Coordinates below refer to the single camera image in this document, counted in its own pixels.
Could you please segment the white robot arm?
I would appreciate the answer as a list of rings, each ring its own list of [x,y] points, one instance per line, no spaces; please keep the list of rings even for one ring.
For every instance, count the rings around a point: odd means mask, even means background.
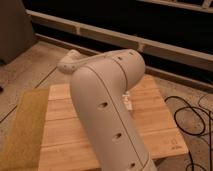
[[[123,102],[145,73],[142,56],[132,49],[91,57],[71,50],[57,68],[71,76],[72,103],[102,171],[157,171]]]

